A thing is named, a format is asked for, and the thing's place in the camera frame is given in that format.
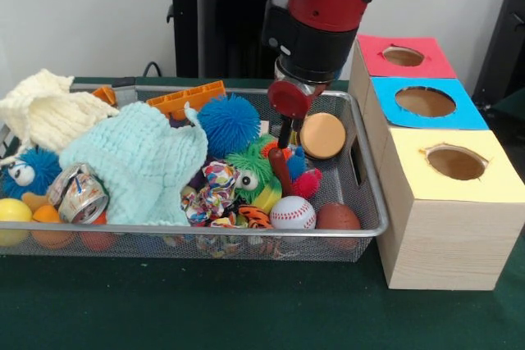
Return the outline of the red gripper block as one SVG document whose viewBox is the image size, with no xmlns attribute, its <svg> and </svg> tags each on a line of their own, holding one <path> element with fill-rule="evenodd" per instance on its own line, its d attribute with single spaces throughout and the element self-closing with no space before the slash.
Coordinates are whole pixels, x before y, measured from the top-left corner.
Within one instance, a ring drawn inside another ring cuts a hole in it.
<svg viewBox="0 0 525 350">
<path fill-rule="evenodd" d="M 324 84 L 298 80 L 275 80 L 267 91 L 271 106 L 282 115 L 278 148 L 300 145 L 300 130 L 312 102 L 324 91 Z"/>
</svg>

